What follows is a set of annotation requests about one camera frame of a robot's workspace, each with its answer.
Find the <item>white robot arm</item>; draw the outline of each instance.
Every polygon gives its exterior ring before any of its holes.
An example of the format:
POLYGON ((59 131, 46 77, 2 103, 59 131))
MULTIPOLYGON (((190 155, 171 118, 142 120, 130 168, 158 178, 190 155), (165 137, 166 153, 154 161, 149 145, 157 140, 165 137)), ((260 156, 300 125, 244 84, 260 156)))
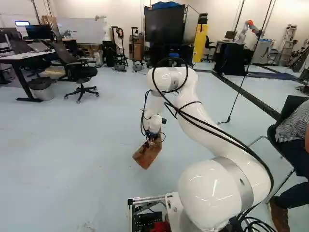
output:
POLYGON ((246 39, 246 32, 248 29, 251 29, 252 32, 257 36, 259 37, 261 35, 261 31, 259 31, 259 29, 253 24, 253 21, 252 20, 247 20, 243 26, 243 29, 242 31, 240 32, 239 34, 239 38, 238 38, 238 41, 236 43, 238 44, 243 44, 243 42, 245 41, 246 39))
POLYGON ((167 100, 164 92, 179 90, 174 105, 182 111, 177 114, 182 130, 215 157, 188 167, 179 179, 178 194, 190 220, 204 232, 215 232, 233 216, 264 200, 271 181, 264 166, 245 151, 245 145, 220 132, 211 120, 196 95, 197 79, 197 73, 185 67, 156 68, 154 74, 151 69, 147 74, 151 102, 146 107, 143 123, 150 134, 158 134, 162 123, 160 114, 167 100))

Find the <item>brown shoe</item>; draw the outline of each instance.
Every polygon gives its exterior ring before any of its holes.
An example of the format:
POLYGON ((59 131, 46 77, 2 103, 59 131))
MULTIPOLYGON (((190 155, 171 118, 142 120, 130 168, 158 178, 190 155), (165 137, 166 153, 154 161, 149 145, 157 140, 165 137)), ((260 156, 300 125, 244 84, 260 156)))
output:
POLYGON ((290 232, 288 224, 288 210, 275 204, 274 198, 269 201, 272 221, 278 232, 290 232))

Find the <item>blue mat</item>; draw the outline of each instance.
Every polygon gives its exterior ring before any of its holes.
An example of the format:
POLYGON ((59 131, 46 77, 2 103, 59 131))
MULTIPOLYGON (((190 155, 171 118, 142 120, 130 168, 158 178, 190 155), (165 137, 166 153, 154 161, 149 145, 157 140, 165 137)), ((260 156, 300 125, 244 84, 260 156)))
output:
POLYGON ((249 72, 247 77, 295 81, 297 77, 288 73, 249 72))

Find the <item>trash can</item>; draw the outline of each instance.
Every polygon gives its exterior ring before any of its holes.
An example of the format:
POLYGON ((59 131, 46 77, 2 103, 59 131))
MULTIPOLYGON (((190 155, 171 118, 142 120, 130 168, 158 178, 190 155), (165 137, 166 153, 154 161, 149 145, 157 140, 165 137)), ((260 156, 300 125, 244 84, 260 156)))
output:
POLYGON ((54 93, 52 92, 50 85, 52 80, 50 78, 36 78, 28 82, 28 86, 32 89, 33 94, 43 100, 49 101, 54 98, 54 93))

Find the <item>black desk leg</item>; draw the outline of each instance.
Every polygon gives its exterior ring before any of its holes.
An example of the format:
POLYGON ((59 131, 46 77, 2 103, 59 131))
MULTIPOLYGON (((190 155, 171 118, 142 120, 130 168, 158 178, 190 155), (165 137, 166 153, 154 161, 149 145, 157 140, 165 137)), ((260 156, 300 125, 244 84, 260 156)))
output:
POLYGON ((32 96, 32 93, 31 93, 31 91, 29 89, 27 81, 25 80, 25 77, 24 77, 23 73, 21 72, 21 70, 19 68, 19 65, 16 64, 16 63, 13 63, 12 66, 14 68, 14 71, 16 73, 16 76, 17 76, 21 86, 23 87, 24 91, 26 92, 26 94, 28 96, 27 98, 17 98, 16 100, 18 100, 18 101, 25 101, 25 102, 42 102, 42 100, 34 98, 32 96))

